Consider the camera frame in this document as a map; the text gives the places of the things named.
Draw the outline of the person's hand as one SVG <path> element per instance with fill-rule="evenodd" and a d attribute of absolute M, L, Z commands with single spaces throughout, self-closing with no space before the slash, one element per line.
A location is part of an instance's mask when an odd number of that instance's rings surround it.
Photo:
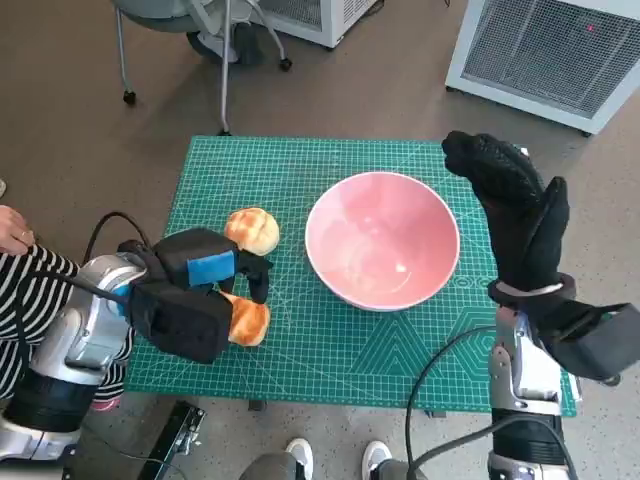
<path fill-rule="evenodd" d="M 21 214 L 9 206 L 0 206 L 0 248 L 2 253 L 23 255 L 35 243 L 33 231 Z"/>

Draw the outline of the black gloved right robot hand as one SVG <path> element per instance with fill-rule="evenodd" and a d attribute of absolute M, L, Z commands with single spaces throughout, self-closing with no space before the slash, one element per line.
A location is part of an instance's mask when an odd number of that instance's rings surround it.
<path fill-rule="evenodd" d="M 447 170 L 470 182 L 485 211 L 499 281 L 523 292 L 558 285 L 566 180 L 544 184 L 521 149 L 489 134 L 452 131 L 442 149 Z"/>

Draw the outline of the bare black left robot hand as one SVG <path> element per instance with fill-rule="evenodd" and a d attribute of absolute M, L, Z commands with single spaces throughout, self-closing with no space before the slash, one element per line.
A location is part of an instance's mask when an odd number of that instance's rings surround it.
<path fill-rule="evenodd" d="M 170 281 L 181 288 L 218 285 L 232 294 L 237 275 L 243 275 L 250 298 L 265 304 L 269 270 L 273 264 L 262 256 L 241 250 L 236 242 L 206 228 L 192 228 L 167 236 L 153 247 Z"/>

